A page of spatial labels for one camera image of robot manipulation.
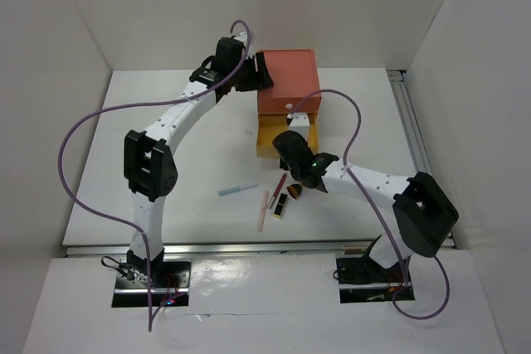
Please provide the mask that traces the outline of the pink makeup stick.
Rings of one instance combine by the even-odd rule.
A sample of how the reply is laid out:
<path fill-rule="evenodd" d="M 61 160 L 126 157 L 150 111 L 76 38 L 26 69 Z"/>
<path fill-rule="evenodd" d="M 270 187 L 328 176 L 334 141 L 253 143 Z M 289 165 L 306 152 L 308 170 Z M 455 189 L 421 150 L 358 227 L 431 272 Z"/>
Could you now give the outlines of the pink makeup stick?
<path fill-rule="evenodd" d="M 256 227 L 256 230 L 258 232 L 262 232 L 263 231 L 263 225 L 264 225 L 264 222 L 265 222 L 266 211 L 267 211 L 268 202 L 269 202 L 269 195 L 270 195 L 270 193 L 268 191 L 264 191 L 263 196 L 262 196 L 260 214 L 259 214 L 259 217 L 258 217 L 257 227 Z"/>

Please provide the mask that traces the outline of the light blue makeup pencil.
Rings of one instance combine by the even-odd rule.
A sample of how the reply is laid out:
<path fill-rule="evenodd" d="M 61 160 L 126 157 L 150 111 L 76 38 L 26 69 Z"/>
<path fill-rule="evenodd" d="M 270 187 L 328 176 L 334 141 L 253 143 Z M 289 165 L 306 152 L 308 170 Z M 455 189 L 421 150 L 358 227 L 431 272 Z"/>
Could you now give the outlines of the light blue makeup pencil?
<path fill-rule="evenodd" d="M 231 195 L 234 193 L 243 192 L 243 191 L 258 187 L 258 186 L 259 186 L 258 183 L 243 184 L 243 185 L 238 185 L 235 187 L 229 187 L 229 188 L 222 189 L 218 191 L 217 194 L 218 196 L 227 196 L 227 195 Z"/>

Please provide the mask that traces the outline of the black gold lipstick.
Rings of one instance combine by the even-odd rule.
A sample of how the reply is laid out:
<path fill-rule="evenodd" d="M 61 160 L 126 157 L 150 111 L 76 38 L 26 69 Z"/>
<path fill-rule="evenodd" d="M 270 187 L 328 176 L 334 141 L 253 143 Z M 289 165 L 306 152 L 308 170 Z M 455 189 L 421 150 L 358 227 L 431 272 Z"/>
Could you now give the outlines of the black gold lipstick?
<path fill-rule="evenodd" d="M 274 218 L 280 219 L 283 216 L 287 200 L 288 200 L 288 195 L 286 193 L 281 193 L 279 195 L 279 198 L 275 205 L 275 209 L 273 210 L 273 213 L 272 213 Z"/>

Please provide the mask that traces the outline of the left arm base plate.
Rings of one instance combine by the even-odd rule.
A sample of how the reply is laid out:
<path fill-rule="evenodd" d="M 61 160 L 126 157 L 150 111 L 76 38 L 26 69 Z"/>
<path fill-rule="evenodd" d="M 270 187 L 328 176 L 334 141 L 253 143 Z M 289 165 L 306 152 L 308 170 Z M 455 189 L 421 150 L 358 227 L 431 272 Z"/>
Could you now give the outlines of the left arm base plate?
<path fill-rule="evenodd" d="M 163 262 L 148 282 L 147 276 L 124 261 L 109 256 L 101 259 L 104 267 L 116 272 L 112 308 L 146 308 L 147 287 L 150 285 L 153 307 L 187 307 L 192 271 L 190 261 Z"/>

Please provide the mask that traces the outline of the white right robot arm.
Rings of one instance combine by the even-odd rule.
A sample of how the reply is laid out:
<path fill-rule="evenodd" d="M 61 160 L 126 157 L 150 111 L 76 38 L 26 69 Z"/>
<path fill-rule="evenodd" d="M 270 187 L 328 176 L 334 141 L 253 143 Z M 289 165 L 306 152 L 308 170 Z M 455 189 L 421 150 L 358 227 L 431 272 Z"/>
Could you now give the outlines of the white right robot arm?
<path fill-rule="evenodd" d="M 435 178 L 390 175 L 348 163 L 330 153 L 313 153 L 303 136 L 285 131 L 273 146 L 291 176 L 303 186 L 364 200 L 383 234 L 366 251 L 362 271 L 382 280 L 395 264 L 412 255 L 433 258 L 459 219 L 458 210 Z"/>

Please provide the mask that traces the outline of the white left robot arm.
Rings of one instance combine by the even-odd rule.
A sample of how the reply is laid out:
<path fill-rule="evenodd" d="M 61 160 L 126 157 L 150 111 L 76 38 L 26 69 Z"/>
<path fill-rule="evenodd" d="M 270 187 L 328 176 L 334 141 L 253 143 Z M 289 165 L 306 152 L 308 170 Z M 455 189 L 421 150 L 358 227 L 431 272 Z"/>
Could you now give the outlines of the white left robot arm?
<path fill-rule="evenodd" d="M 124 139 L 124 177 L 132 192 L 135 231 L 126 254 L 134 277 L 153 287 L 163 279 L 163 207 L 178 181 L 173 156 L 193 125 L 232 89 L 255 91 L 274 83 L 262 51 L 250 53 L 245 32 L 223 37 L 216 52 L 189 77 L 182 103 L 171 106 L 145 130 L 129 131 Z"/>

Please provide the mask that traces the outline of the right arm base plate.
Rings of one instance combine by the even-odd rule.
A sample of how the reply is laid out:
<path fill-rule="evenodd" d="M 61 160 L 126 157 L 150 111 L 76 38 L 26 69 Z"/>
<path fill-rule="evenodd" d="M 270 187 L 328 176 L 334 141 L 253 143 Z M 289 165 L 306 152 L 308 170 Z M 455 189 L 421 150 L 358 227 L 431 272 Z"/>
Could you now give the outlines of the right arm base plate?
<path fill-rule="evenodd" d="M 415 299 L 412 286 L 404 283 L 399 263 L 383 269 L 378 264 L 366 263 L 363 257 L 339 257 L 332 276 L 339 284 L 341 304 Z"/>

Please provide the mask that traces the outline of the yellow drawer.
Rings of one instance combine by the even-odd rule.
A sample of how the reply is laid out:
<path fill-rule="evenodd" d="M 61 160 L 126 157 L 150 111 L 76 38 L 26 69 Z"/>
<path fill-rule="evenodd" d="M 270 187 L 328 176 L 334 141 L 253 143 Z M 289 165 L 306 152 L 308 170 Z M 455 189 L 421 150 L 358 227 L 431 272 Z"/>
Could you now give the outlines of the yellow drawer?
<path fill-rule="evenodd" d="M 310 113 L 308 144 L 316 153 L 319 149 L 319 135 L 317 129 L 317 114 Z M 256 156 L 258 158 L 279 158 L 273 147 L 274 138 L 288 129 L 286 114 L 259 114 L 258 133 L 256 139 Z"/>

